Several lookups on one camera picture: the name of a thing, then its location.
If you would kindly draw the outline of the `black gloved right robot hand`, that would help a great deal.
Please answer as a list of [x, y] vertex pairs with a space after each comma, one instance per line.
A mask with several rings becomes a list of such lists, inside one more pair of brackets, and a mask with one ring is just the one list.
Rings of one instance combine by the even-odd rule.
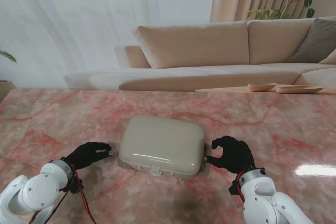
[[212, 141], [211, 148], [214, 150], [218, 147], [223, 149], [221, 157], [205, 156], [207, 163], [224, 168], [233, 174], [256, 168], [251, 150], [244, 141], [236, 140], [231, 136], [223, 136]]

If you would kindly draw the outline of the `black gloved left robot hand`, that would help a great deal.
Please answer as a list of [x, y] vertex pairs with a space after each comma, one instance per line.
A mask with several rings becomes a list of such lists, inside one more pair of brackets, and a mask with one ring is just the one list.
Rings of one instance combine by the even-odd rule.
[[75, 170], [83, 169], [91, 164], [112, 155], [112, 147], [103, 142], [86, 142], [78, 146], [64, 161]]

